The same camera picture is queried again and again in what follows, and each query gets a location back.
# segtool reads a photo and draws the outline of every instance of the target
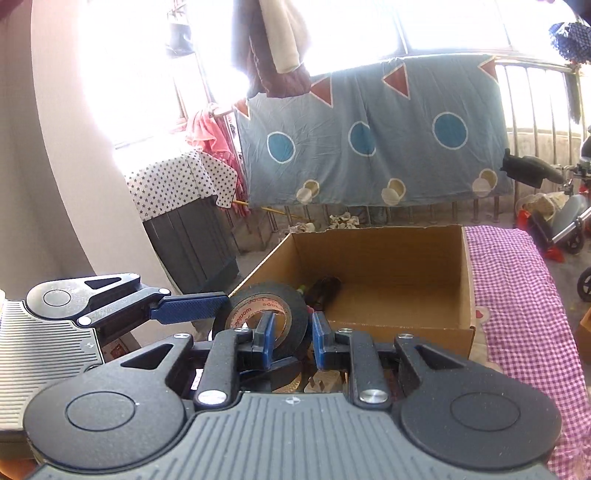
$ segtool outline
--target roll of tape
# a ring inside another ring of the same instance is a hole
[[[308,307],[297,290],[282,283],[258,283],[230,297],[217,312],[212,335],[245,323],[254,328],[262,312],[269,310],[277,314],[273,359],[303,358],[311,341]]]

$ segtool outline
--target cardboard box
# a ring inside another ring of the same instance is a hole
[[[377,342],[408,332],[470,354],[475,309],[461,226],[289,235],[235,292],[263,281],[310,287],[325,275],[342,282],[325,312],[334,329],[365,330]]]
[[[579,350],[579,358],[584,364],[591,364],[591,309],[579,323],[579,326],[574,331],[574,341]]]

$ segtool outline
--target white wall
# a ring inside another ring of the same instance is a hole
[[[7,23],[0,22],[0,288],[18,299],[63,272],[47,248],[20,174],[7,102],[7,33]]]
[[[147,284],[172,289],[84,96],[79,19],[85,5],[86,0],[33,1],[33,82],[47,156],[94,271],[132,271]]]
[[[4,58],[8,121],[24,186],[44,242],[63,277],[94,275],[61,201],[39,124],[31,65],[31,6],[24,0],[7,19]]]

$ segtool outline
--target stroller wheel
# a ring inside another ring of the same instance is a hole
[[[591,267],[581,273],[577,282],[577,293],[581,300],[591,302]]]
[[[583,249],[584,243],[585,237],[583,232],[577,230],[562,243],[562,247],[567,253],[576,255]]]

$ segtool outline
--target white cloth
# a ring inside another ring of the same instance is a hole
[[[145,222],[211,195],[217,195],[218,207],[230,208],[238,173],[211,155],[193,150],[129,172],[126,179]]]
[[[310,34],[291,0],[259,0],[277,73],[293,72],[310,46]]]

